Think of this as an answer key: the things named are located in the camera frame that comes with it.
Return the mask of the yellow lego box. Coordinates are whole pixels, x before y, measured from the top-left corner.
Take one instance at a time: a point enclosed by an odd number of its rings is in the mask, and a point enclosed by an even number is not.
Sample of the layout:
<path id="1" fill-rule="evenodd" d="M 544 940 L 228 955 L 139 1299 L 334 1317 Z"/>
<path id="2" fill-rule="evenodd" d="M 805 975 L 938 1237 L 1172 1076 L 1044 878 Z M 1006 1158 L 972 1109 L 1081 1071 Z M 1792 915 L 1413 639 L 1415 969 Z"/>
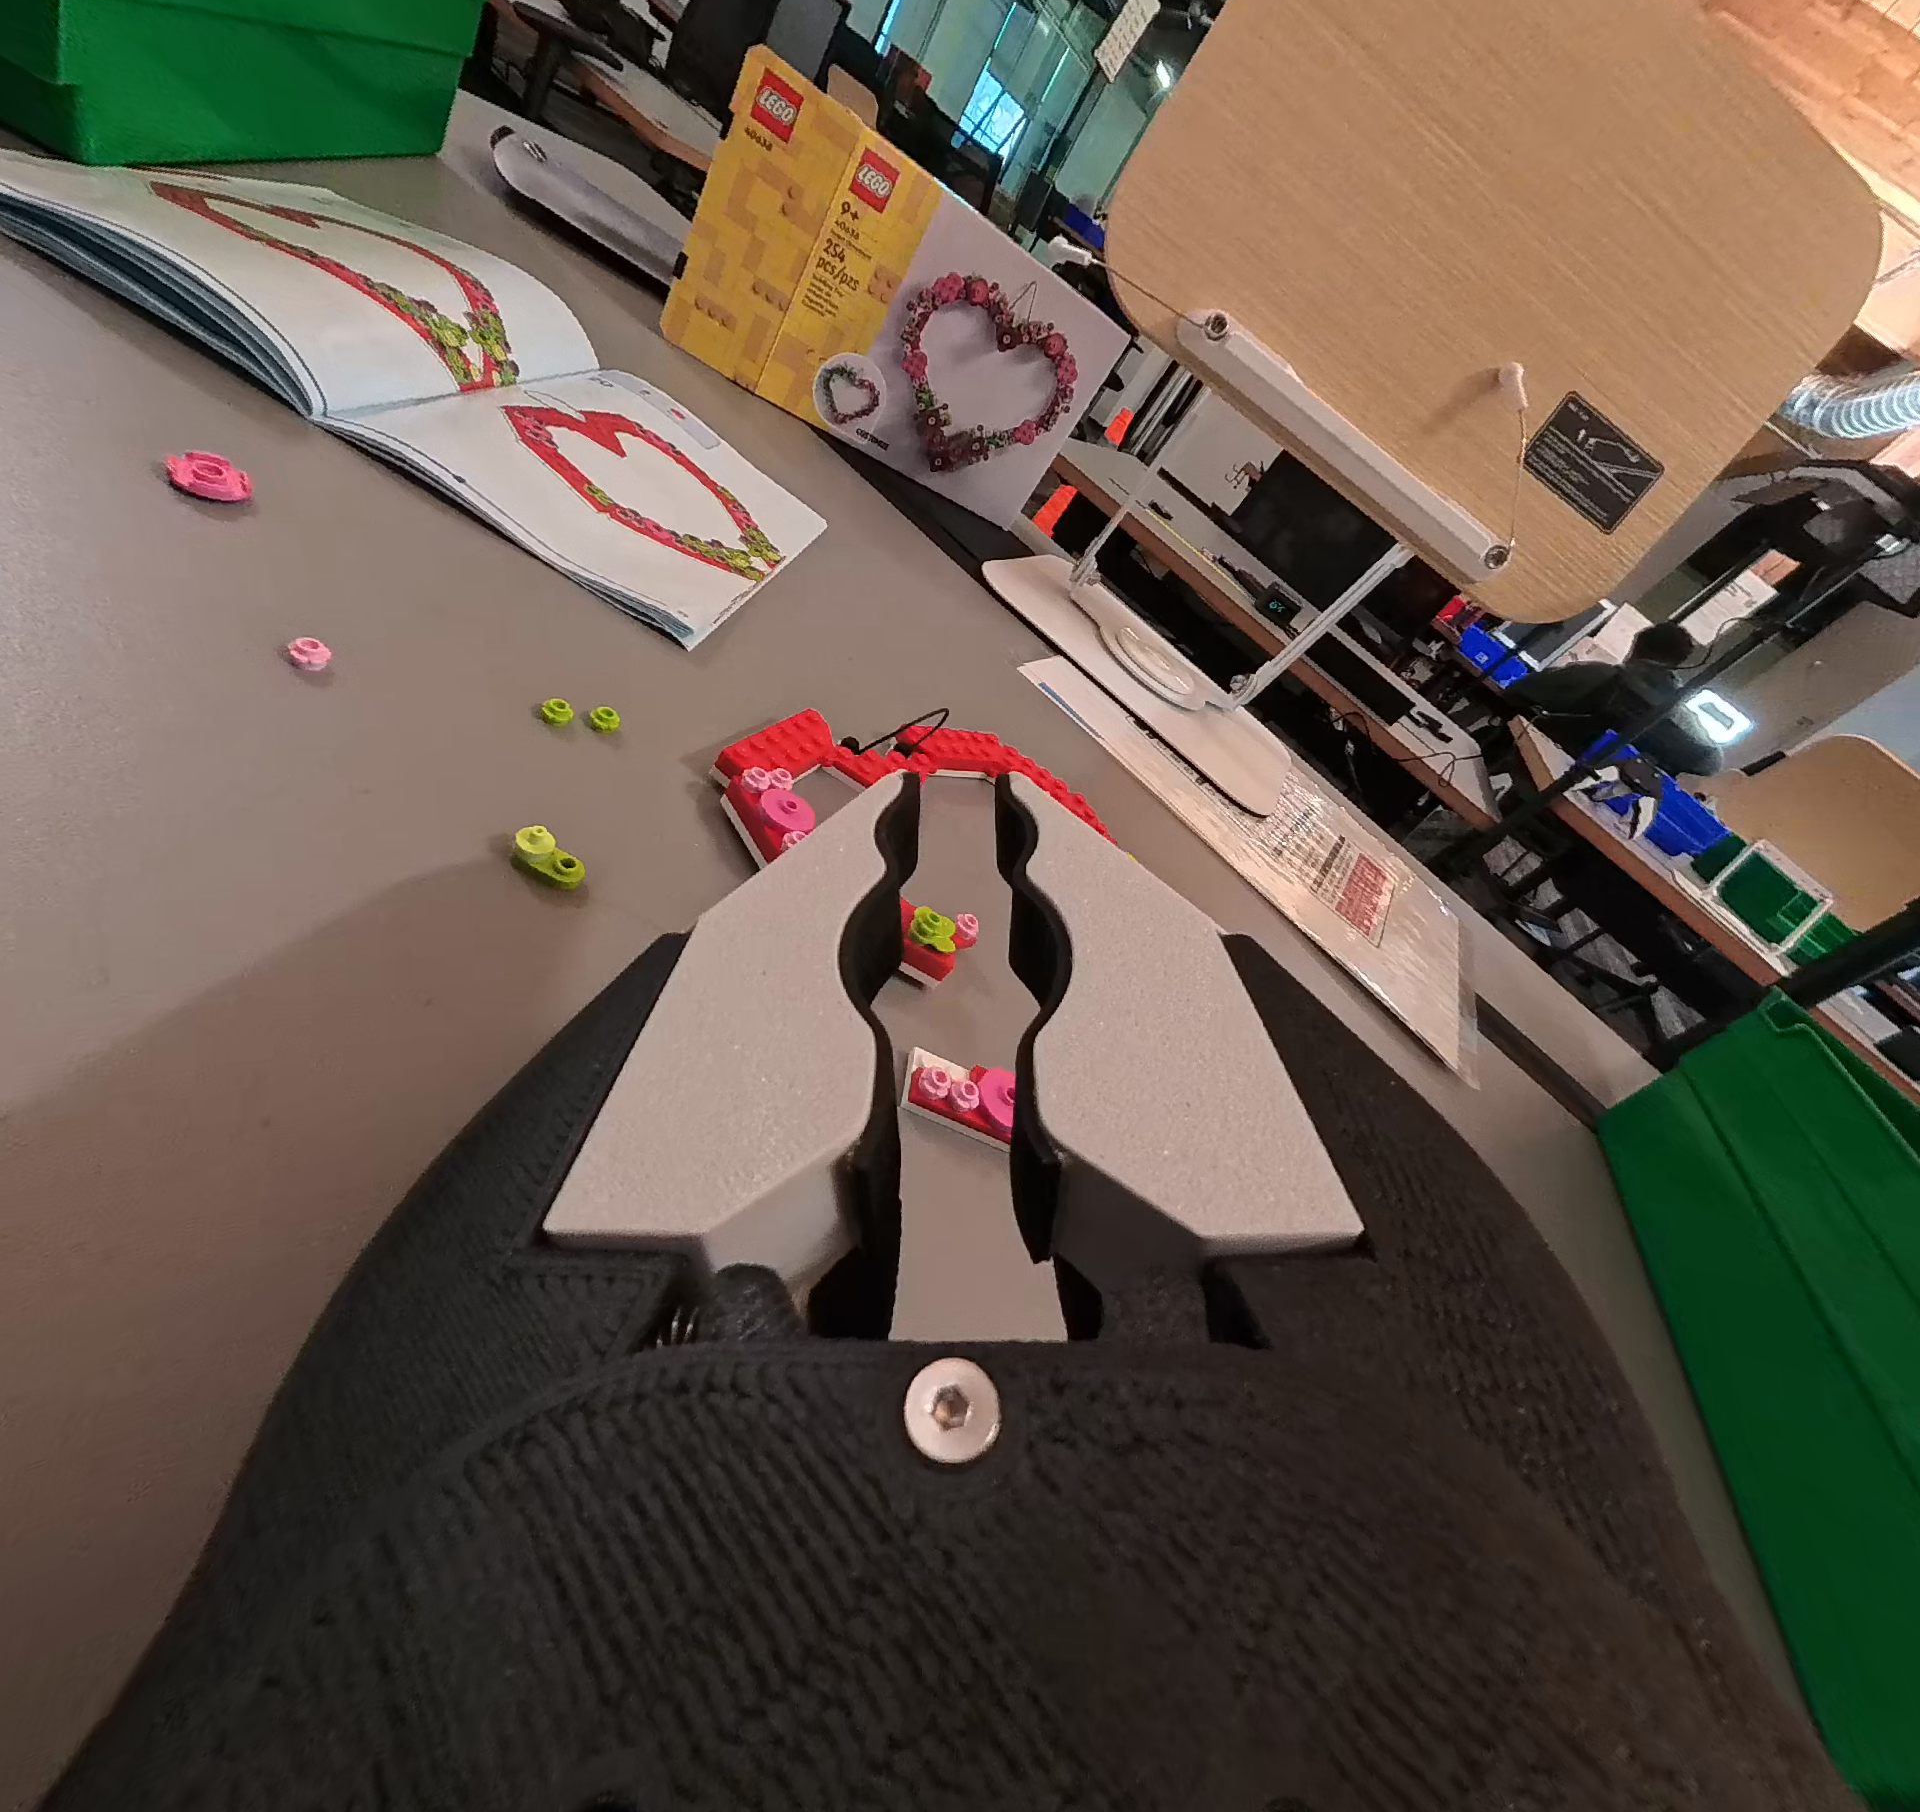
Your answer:
<path id="1" fill-rule="evenodd" d="M 845 104 L 750 46 L 660 335 L 1009 530 L 1129 337 Z"/>

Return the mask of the clear sleeve red label sheet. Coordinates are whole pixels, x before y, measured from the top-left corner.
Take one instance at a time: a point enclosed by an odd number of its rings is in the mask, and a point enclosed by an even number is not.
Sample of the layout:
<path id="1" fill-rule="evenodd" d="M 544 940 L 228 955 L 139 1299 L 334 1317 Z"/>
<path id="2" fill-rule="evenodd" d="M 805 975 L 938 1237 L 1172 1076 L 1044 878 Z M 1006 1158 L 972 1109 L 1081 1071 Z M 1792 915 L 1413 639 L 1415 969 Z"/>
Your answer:
<path id="1" fill-rule="evenodd" d="M 1248 818 L 1061 657 L 1027 663 L 1020 677 L 1392 1015 L 1434 1062 L 1464 1085 L 1479 1085 L 1464 921 L 1388 840 L 1300 772 L 1281 775 L 1276 814 Z"/>

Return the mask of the red lego heart frame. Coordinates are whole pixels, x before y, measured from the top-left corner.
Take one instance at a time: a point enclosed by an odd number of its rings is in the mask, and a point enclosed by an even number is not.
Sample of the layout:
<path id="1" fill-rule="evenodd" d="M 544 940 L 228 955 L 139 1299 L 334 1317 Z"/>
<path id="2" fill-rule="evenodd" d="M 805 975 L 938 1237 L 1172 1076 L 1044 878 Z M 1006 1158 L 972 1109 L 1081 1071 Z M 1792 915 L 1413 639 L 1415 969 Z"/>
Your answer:
<path id="1" fill-rule="evenodd" d="M 947 709 L 917 715 L 866 747 L 835 736 L 817 709 L 802 709 L 723 747 L 708 779 L 736 837 L 763 867 L 817 833 L 820 818 L 808 803 L 808 779 L 869 791 L 894 772 L 911 772 L 923 784 L 933 779 L 988 784 L 1015 772 L 1063 806 L 1069 818 L 1105 834 L 1103 821 L 1061 779 L 988 732 L 953 727 Z M 911 1049 L 900 1106 L 988 1149 L 1006 1149 L 1015 1118 L 1015 1076 Z"/>

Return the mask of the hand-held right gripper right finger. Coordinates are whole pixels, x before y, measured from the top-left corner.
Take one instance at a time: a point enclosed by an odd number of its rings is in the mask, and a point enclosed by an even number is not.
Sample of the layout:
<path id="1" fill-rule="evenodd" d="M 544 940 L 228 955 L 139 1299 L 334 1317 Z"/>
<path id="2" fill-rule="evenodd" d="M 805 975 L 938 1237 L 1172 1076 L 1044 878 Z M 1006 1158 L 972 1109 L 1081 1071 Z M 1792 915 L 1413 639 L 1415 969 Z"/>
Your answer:
<path id="1" fill-rule="evenodd" d="M 1015 1048 L 1009 1198 L 1067 1335 L 1206 1308 L 1231 1262 L 1345 1259 L 1361 1216 L 1254 1000 L 1276 966 L 1026 772 L 996 779 Z"/>

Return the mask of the open lego instruction booklet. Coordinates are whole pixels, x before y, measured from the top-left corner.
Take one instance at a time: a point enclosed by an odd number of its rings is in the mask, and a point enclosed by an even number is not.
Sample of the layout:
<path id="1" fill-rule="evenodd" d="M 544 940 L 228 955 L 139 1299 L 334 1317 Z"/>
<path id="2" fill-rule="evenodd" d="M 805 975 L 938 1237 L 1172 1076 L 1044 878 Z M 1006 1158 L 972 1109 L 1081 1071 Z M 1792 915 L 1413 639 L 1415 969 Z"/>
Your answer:
<path id="1" fill-rule="evenodd" d="M 531 273 L 335 191 L 6 152 L 2 232 L 678 647 L 826 530 Z"/>

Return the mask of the small green bins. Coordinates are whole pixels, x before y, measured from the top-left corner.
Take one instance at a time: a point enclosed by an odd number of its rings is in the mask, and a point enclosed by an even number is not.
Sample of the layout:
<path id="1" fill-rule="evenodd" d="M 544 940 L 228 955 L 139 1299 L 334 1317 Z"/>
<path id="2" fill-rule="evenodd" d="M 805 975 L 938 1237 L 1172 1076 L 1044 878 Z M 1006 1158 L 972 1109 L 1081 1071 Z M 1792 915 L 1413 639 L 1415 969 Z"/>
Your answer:
<path id="1" fill-rule="evenodd" d="M 1829 888 L 1822 888 L 1770 840 L 1722 834 L 1692 855 L 1692 875 L 1713 906 L 1784 966 L 1810 966 L 1860 937 L 1837 912 Z"/>

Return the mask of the wooden panel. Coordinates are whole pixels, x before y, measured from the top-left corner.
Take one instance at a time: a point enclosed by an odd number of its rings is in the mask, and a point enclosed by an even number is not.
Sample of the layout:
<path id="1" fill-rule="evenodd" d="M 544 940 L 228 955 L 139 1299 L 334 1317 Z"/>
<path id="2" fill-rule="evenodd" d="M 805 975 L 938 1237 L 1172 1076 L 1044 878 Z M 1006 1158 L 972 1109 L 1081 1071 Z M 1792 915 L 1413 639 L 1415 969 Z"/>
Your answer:
<path id="1" fill-rule="evenodd" d="M 1863 736 L 1822 736 L 1758 772 L 1702 784 L 1716 818 L 1829 893 L 1856 933 L 1916 900 L 1916 772 Z"/>

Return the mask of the row of blue bins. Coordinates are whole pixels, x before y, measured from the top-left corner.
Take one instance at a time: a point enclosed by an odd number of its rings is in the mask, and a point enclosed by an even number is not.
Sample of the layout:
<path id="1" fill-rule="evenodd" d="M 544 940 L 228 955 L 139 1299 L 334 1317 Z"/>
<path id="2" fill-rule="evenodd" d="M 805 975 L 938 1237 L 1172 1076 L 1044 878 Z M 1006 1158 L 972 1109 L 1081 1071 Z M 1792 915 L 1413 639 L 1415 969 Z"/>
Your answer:
<path id="1" fill-rule="evenodd" d="M 1600 732 L 1577 753 L 1583 793 L 1597 811 L 1619 818 L 1625 837 L 1652 845 L 1676 860 L 1692 860 L 1731 837 L 1710 800 L 1698 800 L 1686 779 L 1702 782 L 1722 770 L 1722 747 L 1683 726 L 1658 726 L 1631 747 L 1616 747 Z"/>

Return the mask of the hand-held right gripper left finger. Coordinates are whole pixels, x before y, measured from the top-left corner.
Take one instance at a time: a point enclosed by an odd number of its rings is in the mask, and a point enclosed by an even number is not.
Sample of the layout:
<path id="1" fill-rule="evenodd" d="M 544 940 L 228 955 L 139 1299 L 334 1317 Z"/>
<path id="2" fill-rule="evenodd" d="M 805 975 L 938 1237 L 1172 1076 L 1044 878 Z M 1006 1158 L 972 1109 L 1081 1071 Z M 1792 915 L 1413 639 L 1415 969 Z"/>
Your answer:
<path id="1" fill-rule="evenodd" d="M 683 937 L 541 1237 L 768 1271 L 820 1335 L 887 1335 L 900 1289 L 894 1045 L 921 782 L 890 772 Z"/>

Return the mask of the silver flexible duct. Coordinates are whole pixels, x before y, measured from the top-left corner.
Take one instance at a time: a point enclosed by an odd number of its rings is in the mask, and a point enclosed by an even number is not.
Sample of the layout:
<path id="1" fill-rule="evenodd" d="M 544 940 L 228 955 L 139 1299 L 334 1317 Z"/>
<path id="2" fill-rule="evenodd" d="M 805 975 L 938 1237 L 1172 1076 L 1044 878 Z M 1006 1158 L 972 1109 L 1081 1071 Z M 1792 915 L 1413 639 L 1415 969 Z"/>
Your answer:
<path id="1" fill-rule="evenodd" d="M 1810 373 L 1770 414 L 1783 432 L 1865 443 L 1916 432 L 1916 361 L 1905 359 L 1875 373 Z"/>

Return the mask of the black monitor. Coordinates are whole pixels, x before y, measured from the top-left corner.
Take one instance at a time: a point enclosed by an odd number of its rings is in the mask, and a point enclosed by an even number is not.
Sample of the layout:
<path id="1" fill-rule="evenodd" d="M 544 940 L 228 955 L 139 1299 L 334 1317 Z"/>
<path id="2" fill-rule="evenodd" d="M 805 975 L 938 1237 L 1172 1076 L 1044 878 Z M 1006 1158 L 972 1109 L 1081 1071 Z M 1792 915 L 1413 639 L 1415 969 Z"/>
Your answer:
<path id="1" fill-rule="evenodd" d="M 829 73 L 832 39 L 850 15 L 850 0 L 774 0 L 759 46 L 811 86 Z"/>
<path id="2" fill-rule="evenodd" d="M 774 0 L 684 0 L 663 49 L 663 86 L 713 119 L 722 118 L 771 10 Z"/>

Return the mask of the long wooden desk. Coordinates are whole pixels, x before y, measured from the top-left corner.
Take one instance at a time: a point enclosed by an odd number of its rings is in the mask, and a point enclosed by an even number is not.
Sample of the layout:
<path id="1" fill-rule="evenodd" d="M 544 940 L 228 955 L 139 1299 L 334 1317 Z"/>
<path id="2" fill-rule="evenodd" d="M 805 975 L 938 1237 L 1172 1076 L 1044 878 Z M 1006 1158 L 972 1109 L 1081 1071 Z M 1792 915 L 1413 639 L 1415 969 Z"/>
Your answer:
<path id="1" fill-rule="evenodd" d="M 1288 620 L 1267 618 L 1260 596 L 1246 592 L 1254 572 L 1239 547 L 1163 475 L 1105 443 L 1073 443 L 1051 459 L 1051 484 L 1105 514 L 1132 499 L 1121 525 L 1143 562 L 1178 580 L 1260 657 L 1279 653 L 1290 639 Z M 1451 818 L 1476 830 L 1498 821 L 1495 782 L 1476 736 L 1342 629 L 1315 639 L 1307 653 L 1288 666 L 1284 679 L 1324 703 Z"/>

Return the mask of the wooden panel desk lamp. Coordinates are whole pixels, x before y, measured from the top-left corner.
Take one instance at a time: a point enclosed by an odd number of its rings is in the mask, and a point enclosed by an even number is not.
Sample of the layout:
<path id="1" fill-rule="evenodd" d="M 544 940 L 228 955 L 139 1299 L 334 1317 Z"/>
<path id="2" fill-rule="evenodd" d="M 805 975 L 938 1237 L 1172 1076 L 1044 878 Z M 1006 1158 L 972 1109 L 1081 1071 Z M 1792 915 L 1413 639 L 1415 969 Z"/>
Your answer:
<path id="1" fill-rule="evenodd" d="M 1880 213 L 1692 0 L 1225 0 L 1103 262 L 1428 571 L 1553 624 L 1849 332 Z"/>

